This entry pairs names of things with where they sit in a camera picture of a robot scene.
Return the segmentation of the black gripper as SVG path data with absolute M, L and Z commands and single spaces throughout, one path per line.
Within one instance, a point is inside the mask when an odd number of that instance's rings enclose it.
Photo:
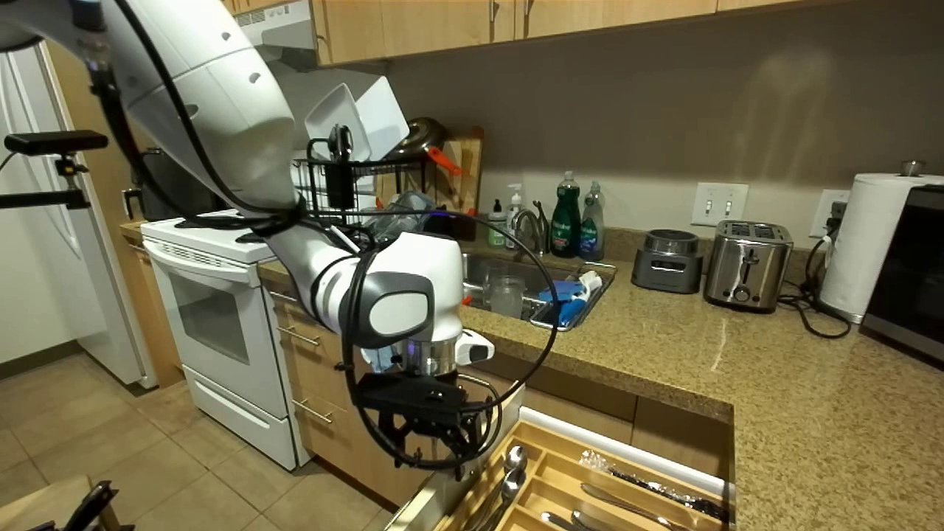
M 353 388 L 353 401 L 397 464 L 426 464 L 426 454 L 407 453 L 412 436 L 442 442 L 445 464 L 476 462 L 494 442 L 494 401 L 473 401 L 454 376 L 363 376 Z

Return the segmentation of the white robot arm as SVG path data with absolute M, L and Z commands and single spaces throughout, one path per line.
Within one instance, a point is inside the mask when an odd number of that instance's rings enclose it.
M 460 321 L 460 245 L 404 230 L 355 248 L 304 214 L 289 181 L 296 115 L 221 0 L 0 0 L 0 23 L 10 51 L 50 38 L 86 65 L 119 146 L 152 137 L 196 184 L 251 217 L 298 308 L 342 341 L 348 363 L 423 348 L 397 370 L 347 372 L 383 454 L 423 469 L 429 462 L 407 445 L 426 436 L 460 467 L 496 442 L 500 404 L 459 388 L 466 367 L 494 354 Z

